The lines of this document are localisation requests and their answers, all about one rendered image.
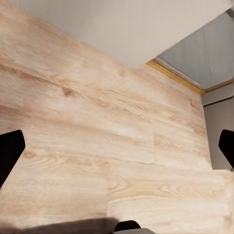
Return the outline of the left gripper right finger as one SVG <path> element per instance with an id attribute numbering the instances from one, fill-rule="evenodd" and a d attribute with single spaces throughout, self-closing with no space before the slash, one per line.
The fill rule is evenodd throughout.
<path id="1" fill-rule="evenodd" d="M 234 169 L 234 132 L 222 130 L 218 142 L 219 149 Z"/>

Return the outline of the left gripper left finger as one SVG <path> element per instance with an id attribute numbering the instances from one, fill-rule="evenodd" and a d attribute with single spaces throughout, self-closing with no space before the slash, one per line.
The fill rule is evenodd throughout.
<path id="1" fill-rule="evenodd" d="M 21 130 L 0 135 L 0 188 L 25 149 Z"/>

